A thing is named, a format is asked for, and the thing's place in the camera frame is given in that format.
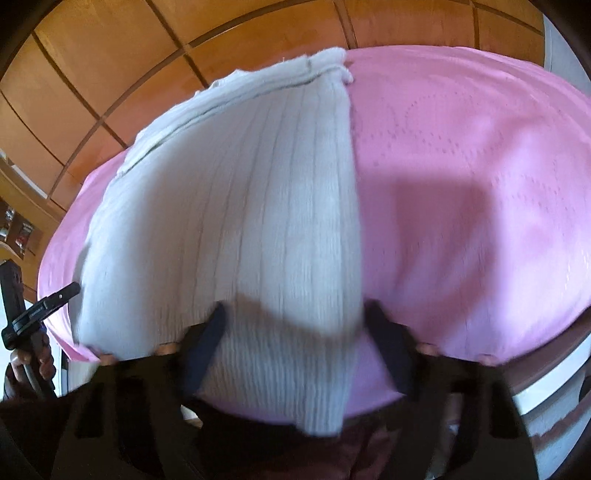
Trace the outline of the left hand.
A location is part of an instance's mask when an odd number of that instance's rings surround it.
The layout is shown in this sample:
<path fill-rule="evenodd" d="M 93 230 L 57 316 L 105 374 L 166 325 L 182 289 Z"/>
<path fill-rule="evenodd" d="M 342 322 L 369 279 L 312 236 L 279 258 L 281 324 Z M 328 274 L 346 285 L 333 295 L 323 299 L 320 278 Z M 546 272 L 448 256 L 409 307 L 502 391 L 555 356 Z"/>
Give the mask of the left hand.
<path fill-rule="evenodd" d="M 4 377 L 4 401 L 25 402 L 39 398 L 30 383 L 27 368 L 35 370 L 46 384 L 53 380 L 56 368 L 50 340 L 44 330 L 39 330 L 33 334 L 32 346 L 32 351 L 16 349 L 10 353 Z"/>

